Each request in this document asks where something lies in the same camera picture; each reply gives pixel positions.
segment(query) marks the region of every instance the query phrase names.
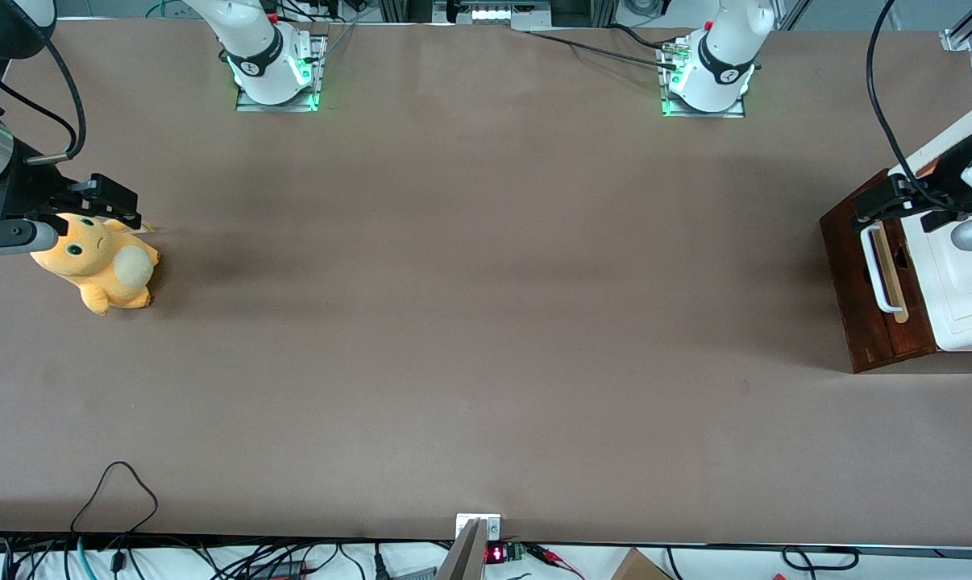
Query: stuffed animal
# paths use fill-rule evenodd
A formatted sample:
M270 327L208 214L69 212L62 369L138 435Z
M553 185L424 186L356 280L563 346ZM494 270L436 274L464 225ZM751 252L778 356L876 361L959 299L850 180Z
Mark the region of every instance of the stuffed animal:
M32 252L38 265L81 290L85 307L99 316L107 309L146 308L153 301L146 285L160 253L128 234L117 220L60 213L67 220L67 235L44 252Z

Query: brown table surface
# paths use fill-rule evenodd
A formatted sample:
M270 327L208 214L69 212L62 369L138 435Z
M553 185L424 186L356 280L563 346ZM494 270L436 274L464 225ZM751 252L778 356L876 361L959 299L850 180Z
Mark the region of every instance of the brown table surface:
M139 192L166 258L153 307L106 318L0 258L0 528L66 529L126 459L151 532L446 537L479 510L538 540L972 545L972 375L848 374L818 234L894 164L865 34L774 33L729 121L500 27L359 27L316 114L235 113L200 22L55 40L89 123L64 172ZM972 107L935 34L877 63L906 151ZM44 54L8 81L70 118ZM117 473L81 527L146 506Z

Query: white handle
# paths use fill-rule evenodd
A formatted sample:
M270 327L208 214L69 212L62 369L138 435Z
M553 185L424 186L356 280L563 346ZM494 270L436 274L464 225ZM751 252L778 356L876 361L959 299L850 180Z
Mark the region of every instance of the white handle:
M876 296L876 305L885 313L902 312L902 307L895 307L887 301L887 293L883 290L883 278L880 276L880 266L876 261L876 250L873 248L873 231L879 230L880 224L870 225L863 229L858 235L862 239L862 253L866 254L866 267L870 271L870 282L873 283L873 295Z

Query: green led light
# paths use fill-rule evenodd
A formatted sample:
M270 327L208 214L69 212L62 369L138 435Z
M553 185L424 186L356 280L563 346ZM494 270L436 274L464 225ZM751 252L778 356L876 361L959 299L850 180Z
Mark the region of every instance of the green led light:
M306 85L310 79L310 65L303 61L297 61L291 56L288 59L289 66L293 69L296 81L301 85Z

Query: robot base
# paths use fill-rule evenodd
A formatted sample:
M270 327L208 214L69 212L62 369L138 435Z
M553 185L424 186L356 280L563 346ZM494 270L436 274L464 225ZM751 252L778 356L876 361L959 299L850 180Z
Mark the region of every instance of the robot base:
M660 67L658 69L658 87L660 94L662 94L662 115L664 117L743 118L745 114L744 94L747 93L747 78L743 80L740 95L737 96L737 100L733 105L726 110L714 111L714 113L698 110L695 107L689 106L683 100L683 97L673 90L674 85L681 85L682 81L685 81L686 67L690 65L692 52L696 52L696 37L696 34L692 34L677 38L676 52L666 52L663 49L656 49L655 51L658 62L672 63L677 66L676 70L667 70Z
M297 31L299 43L299 54L297 58L290 59L293 73L296 74L298 81L308 81L309 84L299 89L291 99L279 104L261 104L246 95L243 87L236 80L239 86L239 95L235 97L235 110L239 111L261 111L261 113L312 113L318 110L321 101L321 79L325 73L325 51L328 45L328 37L323 35L310 35L306 31ZM309 64L303 59L310 58L313 62Z

